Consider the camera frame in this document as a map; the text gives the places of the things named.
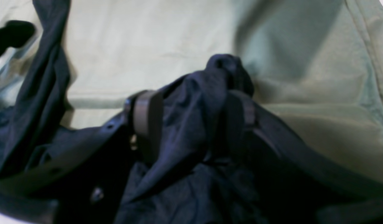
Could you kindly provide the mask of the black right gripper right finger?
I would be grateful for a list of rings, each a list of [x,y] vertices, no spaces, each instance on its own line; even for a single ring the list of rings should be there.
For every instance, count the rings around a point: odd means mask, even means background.
[[[281,159],[333,190],[358,198],[383,197],[383,184],[349,171],[312,150],[281,119],[257,105],[245,93],[227,91],[226,139],[238,158],[261,141]]]

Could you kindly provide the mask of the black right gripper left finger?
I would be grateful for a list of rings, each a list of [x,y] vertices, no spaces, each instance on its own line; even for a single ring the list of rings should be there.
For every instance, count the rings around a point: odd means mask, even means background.
[[[160,151],[163,94],[144,90],[89,139],[51,161],[0,180],[0,213],[31,223],[110,222],[133,157],[153,163]]]

